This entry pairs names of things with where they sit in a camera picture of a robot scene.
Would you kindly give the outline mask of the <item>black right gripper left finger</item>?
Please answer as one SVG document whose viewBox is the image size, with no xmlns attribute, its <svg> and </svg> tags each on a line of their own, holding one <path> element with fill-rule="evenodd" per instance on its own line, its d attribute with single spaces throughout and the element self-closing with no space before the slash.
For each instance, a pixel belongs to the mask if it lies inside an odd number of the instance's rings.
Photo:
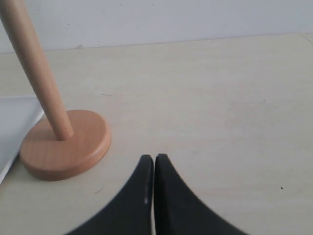
<svg viewBox="0 0 313 235">
<path fill-rule="evenodd" d="M 70 235 L 151 235 L 154 162 L 143 155 L 120 192 Z"/>
</svg>

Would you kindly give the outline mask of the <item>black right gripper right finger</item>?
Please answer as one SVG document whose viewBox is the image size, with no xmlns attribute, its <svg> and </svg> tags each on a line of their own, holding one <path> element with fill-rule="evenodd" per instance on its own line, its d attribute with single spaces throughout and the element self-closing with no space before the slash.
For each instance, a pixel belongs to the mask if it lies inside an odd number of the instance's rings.
<svg viewBox="0 0 313 235">
<path fill-rule="evenodd" d="M 157 235 L 245 234 L 192 192 L 166 154 L 155 161 L 154 215 Z"/>
</svg>

